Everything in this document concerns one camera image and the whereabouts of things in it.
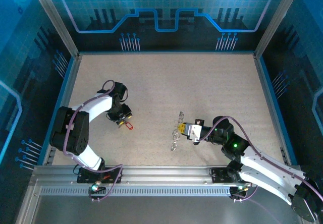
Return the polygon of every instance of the speckled floor surface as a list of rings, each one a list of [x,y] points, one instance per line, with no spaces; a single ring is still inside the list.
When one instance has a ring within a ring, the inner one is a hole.
[[[70,106],[95,95],[113,79],[129,90],[126,104],[134,130],[118,126],[101,114],[90,124],[90,146],[107,164],[226,165],[220,146],[194,146],[181,137],[170,152],[179,111],[185,122],[216,116],[236,118],[251,141],[282,161],[252,55],[221,53],[143,53],[84,55]],[[235,126],[235,132],[241,134]],[[57,151],[53,164],[74,164]]]

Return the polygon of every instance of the enclosure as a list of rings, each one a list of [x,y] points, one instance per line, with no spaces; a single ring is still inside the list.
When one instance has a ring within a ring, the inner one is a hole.
[[[185,122],[208,126],[232,116],[269,156],[319,169],[323,0],[0,1],[3,223],[91,222],[95,213],[113,223],[304,223],[263,189],[241,205],[227,194],[121,190],[152,188],[145,171],[161,179],[157,191],[208,189],[207,167],[230,162],[221,146],[185,136],[171,151],[180,111]],[[124,180],[93,206],[91,185],[76,183],[75,163],[49,142],[59,107],[82,104],[108,79],[128,88],[134,129],[101,114],[89,125],[89,145],[107,165],[124,164],[125,179],[143,179],[128,187]]]

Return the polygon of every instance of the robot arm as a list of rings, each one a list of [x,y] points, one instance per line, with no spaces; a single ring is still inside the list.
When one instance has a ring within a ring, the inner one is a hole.
[[[314,222],[321,215],[323,203],[302,180],[310,182],[320,191],[323,188],[321,177],[306,175],[267,156],[235,134],[228,119],[222,119],[216,117],[212,128],[205,127],[204,120],[196,119],[194,124],[180,124],[178,131],[192,140],[194,145],[202,140],[222,145],[222,152],[231,160],[227,171],[233,181],[251,182],[272,192],[291,205],[303,219]]]
[[[97,92],[96,97],[106,92],[106,90],[102,89]],[[121,104],[125,93],[128,96],[127,88],[122,83],[116,82],[111,93],[92,100],[84,105],[82,111],[76,114],[66,150],[68,153],[73,154],[74,158],[82,163],[83,166],[95,171],[104,169],[104,160],[88,145],[89,123],[103,112],[107,112],[106,114],[110,120],[116,122],[117,125],[126,123],[126,119],[129,119],[132,114],[127,105]],[[77,105],[72,108],[62,106],[57,112],[50,144],[60,151],[63,150],[64,139],[71,116],[79,106]]]

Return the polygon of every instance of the chain link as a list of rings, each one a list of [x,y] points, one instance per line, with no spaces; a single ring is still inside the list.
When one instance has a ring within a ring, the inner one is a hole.
[[[179,118],[177,124],[175,125],[175,130],[173,131],[173,144],[171,147],[171,151],[175,151],[177,148],[177,143],[180,140],[181,134],[178,132],[178,126],[184,122],[184,113],[180,111]]]

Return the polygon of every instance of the red clip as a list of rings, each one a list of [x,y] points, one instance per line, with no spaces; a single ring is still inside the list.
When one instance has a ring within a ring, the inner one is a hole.
[[[133,126],[130,122],[126,122],[126,127],[128,127],[129,130],[133,130]]]

